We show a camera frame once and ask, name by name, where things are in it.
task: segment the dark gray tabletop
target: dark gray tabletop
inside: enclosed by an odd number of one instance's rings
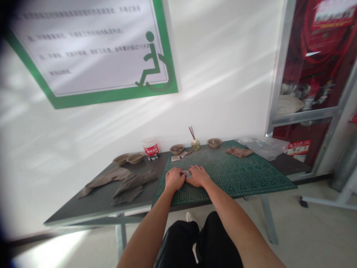
[[[151,169],[158,175],[158,179],[147,183],[144,186],[141,195],[135,198],[132,202],[123,203],[114,207],[110,206],[112,203],[112,196],[122,183],[122,181],[114,181],[95,189],[90,193],[90,195],[84,198],[77,199],[78,194],[76,194],[47,221],[45,221],[44,224],[46,226],[67,226],[83,221],[107,217],[111,214],[118,214],[126,211],[150,207],[169,155],[170,152],[165,152],[162,153],[159,159],[155,161],[148,161],[144,158],[139,164],[131,165],[127,163],[123,165],[124,168],[127,168],[131,172],[135,172],[137,174],[145,173]],[[287,154],[281,154],[276,158],[276,160],[270,161],[269,163],[286,176],[299,172],[306,172],[311,169],[310,166],[294,159],[291,156],[288,156]],[[116,165],[113,163],[110,164],[105,170],[98,174],[98,176],[109,171],[115,166]],[[196,207],[205,204],[208,203],[192,204],[189,207]],[[189,207],[176,206],[172,207],[171,211],[187,209]]]

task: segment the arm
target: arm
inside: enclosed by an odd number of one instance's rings
[[[189,171],[192,179],[187,178],[186,182],[207,191],[244,267],[285,267],[241,206],[211,180],[205,169],[196,165]]]
[[[172,198],[185,179],[186,175],[177,167],[167,172],[164,192],[134,232],[117,268],[154,267],[163,241]]]

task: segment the floor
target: floor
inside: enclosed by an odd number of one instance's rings
[[[327,181],[299,186],[298,189],[269,194],[279,245],[274,246],[266,235],[263,211],[258,196],[237,202],[257,225],[276,255],[287,267],[356,267],[357,211],[325,205],[299,205],[301,195],[335,199],[338,193]],[[357,204],[357,196],[350,200]],[[213,205],[194,208],[203,226]],[[167,226],[184,220],[186,211],[169,214]],[[137,224],[127,225],[127,237]],[[44,242],[16,248],[14,262],[22,268],[115,267],[118,262],[115,228],[103,227],[67,234]]]

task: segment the person's right hand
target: person's right hand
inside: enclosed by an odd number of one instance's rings
[[[186,178],[186,182],[194,187],[203,187],[205,182],[211,181],[211,177],[202,166],[191,166],[189,172],[192,174],[192,179]]]

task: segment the clay piece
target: clay piece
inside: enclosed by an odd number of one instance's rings
[[[141,194],[142,189],[142,185],[128,189],[117,196],[110,205],[115,206],[122,203],[131,202]]]
[[[182,150],[182,147],[173,149],[173,151],[180,151],[180,150]]]
[[[244,158],[246,156],[251,155],[254,152],[253,150],[250,149],[240,149],[233,146],[232,149],[226,150],[226,153],[233,154],[238,158]]]
[[[180,160],[180,156],[179,155],[171,157],[171,162],[175,162],[175,161],[179,161],[179,160]]]
[[[145,174],[137,175],[135,173],[130,174],[125,180],[123,180],[121,186],[115,192],[113,199],[116,198],[120,193],[148,183],[149,181],[153,181],[157,178],[157,174],[155,172],[149,171]]]
[[[192,174],[188,170],[184,170],[183,173],[186,174],[186,178],[192,179]]]
[[[183,152],[180,154],[181,158],[184,158],[185,155],[187,155],[187,152],[186,152],[186,151],[183,151]]]
[[[128,169],[117,166],[87,183],[87,185],[81,190],[77,198],[79,199],[85,197],[89,195],[94,188],[106,185],[112,181],[124,180],[130,174],[131,172]]]

